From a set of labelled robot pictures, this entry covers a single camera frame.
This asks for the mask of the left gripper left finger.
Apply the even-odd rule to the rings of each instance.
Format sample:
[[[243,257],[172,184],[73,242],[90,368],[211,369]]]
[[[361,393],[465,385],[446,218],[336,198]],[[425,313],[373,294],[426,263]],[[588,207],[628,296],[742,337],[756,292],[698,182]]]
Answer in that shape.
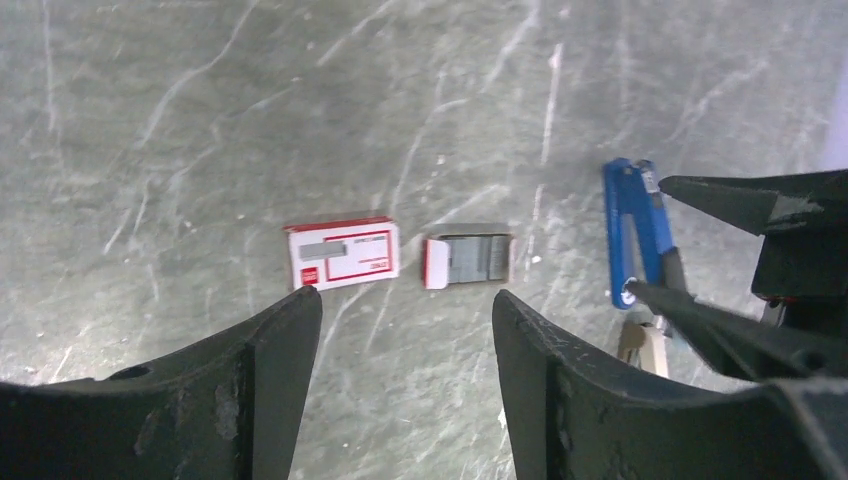
[[[5,479],[285,479],[322,325],[303,287],[185,348],[91,378],[1,387]]]

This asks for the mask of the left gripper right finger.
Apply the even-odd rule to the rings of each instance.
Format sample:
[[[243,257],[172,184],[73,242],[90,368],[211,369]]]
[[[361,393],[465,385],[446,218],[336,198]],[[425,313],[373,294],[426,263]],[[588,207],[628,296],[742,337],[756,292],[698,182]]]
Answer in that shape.
[[[505,290],[492,327],[520,479],[847,475],[847,377],[700,389],[618,360]]]

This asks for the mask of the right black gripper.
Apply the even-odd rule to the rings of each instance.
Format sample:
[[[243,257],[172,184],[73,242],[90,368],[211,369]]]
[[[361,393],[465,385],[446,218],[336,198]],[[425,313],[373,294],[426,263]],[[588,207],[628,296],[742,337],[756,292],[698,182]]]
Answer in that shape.
[[[663,286],[633,280],[626,290],[721,375],[751,382],[845,379],[847,342],[836,338],[847,336],[847,172],[676,175],[658,186],[724,223],[768,235],[751,284],[766,302],[764,324]]]

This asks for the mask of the red white staple box sleeve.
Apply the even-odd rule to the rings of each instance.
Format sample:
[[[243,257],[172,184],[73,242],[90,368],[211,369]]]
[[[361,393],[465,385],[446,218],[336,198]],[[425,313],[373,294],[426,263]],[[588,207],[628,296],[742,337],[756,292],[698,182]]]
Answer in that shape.
[[[295,290],[323,291],[399,275],[399,229],[387,216],[290,225],[283,231]]]

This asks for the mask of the staple box tray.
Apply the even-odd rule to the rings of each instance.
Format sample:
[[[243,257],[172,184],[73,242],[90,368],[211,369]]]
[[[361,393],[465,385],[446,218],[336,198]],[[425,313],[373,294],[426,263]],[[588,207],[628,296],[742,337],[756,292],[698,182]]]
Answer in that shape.
[[[424,288],[508,283],[516,245],[515,235],[504,223],[437,224],[423,237]]]

